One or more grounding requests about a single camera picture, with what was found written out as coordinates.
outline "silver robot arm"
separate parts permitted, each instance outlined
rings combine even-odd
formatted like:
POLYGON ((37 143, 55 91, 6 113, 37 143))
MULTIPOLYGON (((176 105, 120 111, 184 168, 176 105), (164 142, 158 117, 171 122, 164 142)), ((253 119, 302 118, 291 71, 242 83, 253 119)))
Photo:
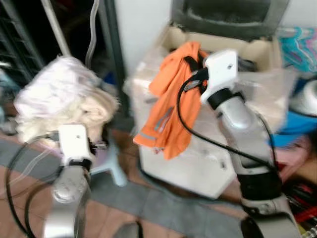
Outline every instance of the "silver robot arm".
MULTIPOLYGON (((231 92, 236 65, 234 51, 209 56, 205 66, 211 81, 201 100, 216 111, 219 128, 230 147, 274 165, 264 125, 243 99, 231 92)), ((231 159, 240 182, 242 206, 249 214, 241 223, 244 237, 300 238, 287 198, 281 191, 278 171, 235 153, 231 153, 231 159)))
POLYGON ((53 206, 44 225, 44 238, 83 238, 94 155, 83 125, 66 124, 58 131, 64 169, 52 186, 53 206))

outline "white wall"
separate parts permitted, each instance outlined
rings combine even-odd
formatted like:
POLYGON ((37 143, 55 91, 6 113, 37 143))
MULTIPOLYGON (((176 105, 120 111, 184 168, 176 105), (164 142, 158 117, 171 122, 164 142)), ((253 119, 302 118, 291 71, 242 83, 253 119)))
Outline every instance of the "white wall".
POLYGON ((168 22, 171 0, 115 0, 123 59, 131 75, 168 22))
MULTIPOLYGON (((133 74, 169 20, 172 0, 115 0, 123 59, 133 74)), ((317 27, 317 0, 290 0, 283 26, 317 27)))
POLYGON ((317 0, 290 0, 281 25, 317 27, 317 0))

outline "tiled floor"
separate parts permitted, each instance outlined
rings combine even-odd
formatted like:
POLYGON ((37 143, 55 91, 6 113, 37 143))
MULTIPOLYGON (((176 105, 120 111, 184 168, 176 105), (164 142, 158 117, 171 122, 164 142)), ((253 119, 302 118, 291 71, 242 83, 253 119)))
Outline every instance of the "tiled floor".
MULTIPOLYGON (((129 183, 126 187, 117 187, 106 173, 92 177, 92 197, 86 210, 85 238, 111 238, 121 225, 133 221, 142 225, 145 238, 182 238, 185 235, 198 238, 242 237, 239 218, 244 213, 241 209, 181 201, 155 190, 138 174, 138 148, 131 142, 128 134, 114 131, 113 135, 120 147, 119 161, 127 173, 129 183)), ((17 144, 0 140, 0 189, 4 183, 4 166, 17 147, 17 144)), ((13 172, 13 178, 19 176, 19 172, 37 154, 36 150, 28 151, 25 161, 17 165, 17 172, 13 172)), ((58 165, 57 158, 48 156, 37 165, 30 177, 13 187, 12 193, 16 194, 35 182, 41 183, 38 179, 49 174, 48 170, 53 171, 58 165)), ((20 216, 23 215, 26 196, 24 194, 14 200, 20 216)), ((31 226, 37 237, 41 237, 44 218, 50 207, 50 189, 47 188, 37 194, 31 204, 31 226)), ((0 238, 23 237, 5 200, 0 201, 0 211, 0 238)))

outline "crumpled fabric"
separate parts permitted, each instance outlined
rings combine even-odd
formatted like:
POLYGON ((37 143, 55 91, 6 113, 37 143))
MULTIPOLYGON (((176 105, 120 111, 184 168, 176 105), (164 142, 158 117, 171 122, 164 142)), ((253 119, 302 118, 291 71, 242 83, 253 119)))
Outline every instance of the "crumpled fabric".
POLYGON ((19 117, 50 118, 94 91, 100 79, 74 57, 58 57, 20 93, 14 105, 19 117))
MULTIPOLYGON (((36 117, 26 120, 17 117, 19 140, 25 142, 35 136, 58 130, 62 124, 82 123, 87 128, 90 140, 96 142, 101 137, 103 124, 112 119, 118 105, 117 99, 112 95, 95 88, 88 97, 79 97, 63 111, 50 118, 36 117)), ((49 139, 42 142, 50 147, 56 146, 49 139)))
MULTIPOLYGON (((169 54, 160 66, 160 72, 149 85, 158 101, 152 107, 146 124, 134 137, 137 144, 162 150, 165 159, 172 159, 183 152, 190 143, 191 134, 181 124, 177 114, 177 94, 182 84, 192 76, 184 57, 190 56, 198 61, 200 43, 187 42, 169 54)), ((181 113, 189 127, 193 127, 200 111, 200 92, 198 88, 183 93, 181 113)))

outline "orange cloth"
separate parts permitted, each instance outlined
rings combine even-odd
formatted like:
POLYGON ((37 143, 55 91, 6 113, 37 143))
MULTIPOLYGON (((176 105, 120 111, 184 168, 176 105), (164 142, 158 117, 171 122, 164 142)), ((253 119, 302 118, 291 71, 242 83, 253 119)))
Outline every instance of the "orange cloth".
MULTIPOLYGON (((183 127, 177 115, 177 94, 182 84, 192 76, 188 63, 183 59, 191 56, 198 61, 200 43, 188 42, 168 55, 160 66, 160 72, 149 86, 159 100, 151 109, 149 118, 134 137, 140 145, 163 149, 165 159, 172 159, 183 152, 190 143, 191 134, 183 127)), ((184 93, 181 98, 181 113, 186 123, 193 127, 200 111, 198 88, 184 93)))

